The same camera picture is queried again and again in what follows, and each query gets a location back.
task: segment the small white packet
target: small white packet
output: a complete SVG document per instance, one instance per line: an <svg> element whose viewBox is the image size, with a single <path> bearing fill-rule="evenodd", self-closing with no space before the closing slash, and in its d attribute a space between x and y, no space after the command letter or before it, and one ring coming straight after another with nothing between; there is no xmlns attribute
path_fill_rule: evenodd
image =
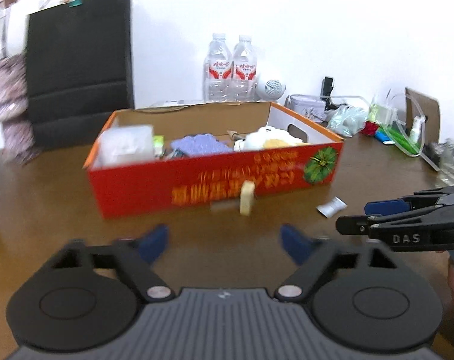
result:
<svg viewBox="0 0 454 360"><path fill-rule="evenodd" d="M319 210L320 213L327 218L331 218L337 212L345 209L346 207L347 205L344 202L342 202L339 198L334 197L330 202L318 206L317 210Z"/></svg>

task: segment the yellow sponge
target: yellow sponge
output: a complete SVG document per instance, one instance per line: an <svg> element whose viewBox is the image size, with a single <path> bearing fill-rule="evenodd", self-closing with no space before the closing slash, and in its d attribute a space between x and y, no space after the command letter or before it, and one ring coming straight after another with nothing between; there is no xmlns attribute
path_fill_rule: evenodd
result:
<svg viewBox="0 0 454 360"><path fill-rule="evenodd" d="M240 190L240 214L249 216L252 211L255 198L255 183L253 181L244 181Z"/></svg>

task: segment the red cardboard box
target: red cardboard box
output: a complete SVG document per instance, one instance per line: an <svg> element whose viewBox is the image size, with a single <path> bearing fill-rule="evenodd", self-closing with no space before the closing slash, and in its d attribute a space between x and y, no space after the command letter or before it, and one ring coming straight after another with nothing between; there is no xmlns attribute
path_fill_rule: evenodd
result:
<svg viewBox="0 0 454 360"><path fill-rule="evenodd" d="M245 180L255 182L257 196L329 183L343 147L338 135L276 103L121 110L103 130L138 124L152 125L166 145L205 133L228 140L227 130L247 134L267 125L289 131L296 127L307 134L309 144L102 168L96 142L84 168L104 218L236 198Z"/></svg>

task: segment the silver screw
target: silver screw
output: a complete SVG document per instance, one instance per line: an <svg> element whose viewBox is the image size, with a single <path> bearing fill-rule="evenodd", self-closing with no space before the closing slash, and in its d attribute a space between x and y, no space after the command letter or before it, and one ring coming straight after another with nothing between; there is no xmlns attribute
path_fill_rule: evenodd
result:
<svg viewBox="0 0 454 360"><path fill-rule="evenodd" d="M166 286L154 286L147 290L147 296L152 299L163 299L170 296L172 290Z"/></svg>
<svg viewBox="0 0 454 360"><path fill-rule="evenodd" d="M284 298L296 298L302 295L302 288L292 285L281 286L277 292Z"/></svg>

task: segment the white speaker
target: white speaker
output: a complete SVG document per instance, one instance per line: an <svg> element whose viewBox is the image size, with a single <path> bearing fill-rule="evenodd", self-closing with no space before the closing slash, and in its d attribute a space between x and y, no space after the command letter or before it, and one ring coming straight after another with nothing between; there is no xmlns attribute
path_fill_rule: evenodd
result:
<svg viewBox="0 0 454 360"><path fill-rule="evenodd" d="M283 78L274 69L262 70L259 74L255 92L265 101L277 101L285 92Z"/></svg>

